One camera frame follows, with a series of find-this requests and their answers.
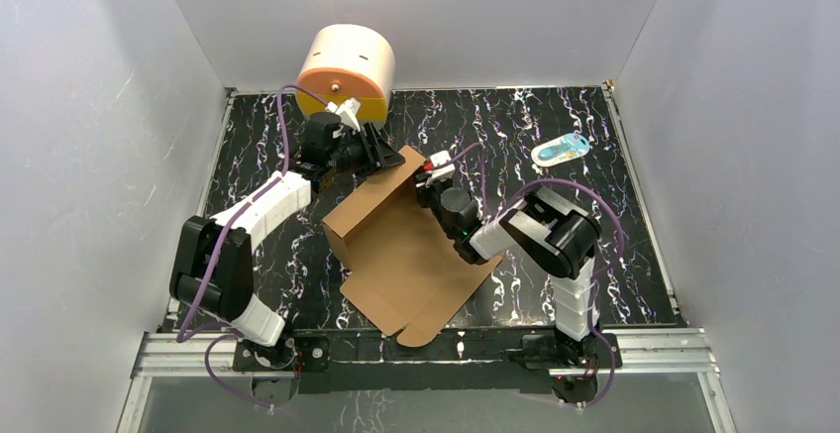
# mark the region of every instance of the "white cylinder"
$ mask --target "white cylinder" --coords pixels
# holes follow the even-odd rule
[[[359,25],[331,25],[315,36],[297,84],[336,104],[358,99],[362,103],[359,122],[373,122],[381,128],[390,102],[394,67],[393,50],[382,35]],[[323,110],[300,92],[297,103],[307,116]]]

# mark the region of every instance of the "black marble table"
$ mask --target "black marble table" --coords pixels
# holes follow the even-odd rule
[[[273,94],[234,98],[205,214],[230,207],[280,167],[282,140],[274,99]],[[289,135],[299,137],[302,115],[290,95],[284,95],[282,102]],[[479,202],[482,210],[498,210],[505,197],[540,177],[567,178],[591,187],[616,211],[627,234],[622,269],[610,271],[600,290],[602,322],[607,326],[676,322],[599,87],[397,91],[384,129],[396,149],[407,144],[426,155],[443,149],[454,154],[470,143],[483,142],[491,188],[488,200]],[[589,154],[548,169],[531,161],[535,146],[570,132],[589,139]],[[455,179],[480,198],[478,157],[478,152],[468,156]],[[320,226],[322,217],[361,182],[350,174],[337,177],[331,188],[288,219],[255,253],[259,297],[292,319],[296,329],[374,328],[339,292],[351,273],[332,257]],[[608,218],[584,194],[557,190],[602,222],[595,268],[606,266],[616,256]],[[551,325],[551,287],[534,267],[521,252],[508,253],[448,327]]]

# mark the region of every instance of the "cylindrical container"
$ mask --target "cylindrical container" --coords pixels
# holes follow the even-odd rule
[[[337,24],[315,36],[297,84],[336,104],[358,99],[359,122],[381,128],[388,114],[393,72],[393,50],[382,35],[359,25]],[[306,116],[324,109],[300,91],[295,98]]]

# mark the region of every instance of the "brown cardboard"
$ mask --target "brown cardboard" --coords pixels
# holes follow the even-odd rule
[[[405,163],[369,177],[324,217],[333,254],[353,271],[341,292],[385,335],[403,346],[431,342],[501,261],[469,265],[435,216],[420,208],[414,171],[426,158],[409,148]]]

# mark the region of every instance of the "white wall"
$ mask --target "white wall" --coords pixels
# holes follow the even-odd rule
[[[0,430],[114,431],[224,90],[174,0],[0,0]]]
[[[177,0],[226,86],[296,79],[334,23],[382,33],[394,87],[593,84],[618,76],[656,0]]]
[[[837,431],[840,0],[659,0],[617,100],[739,431]]]

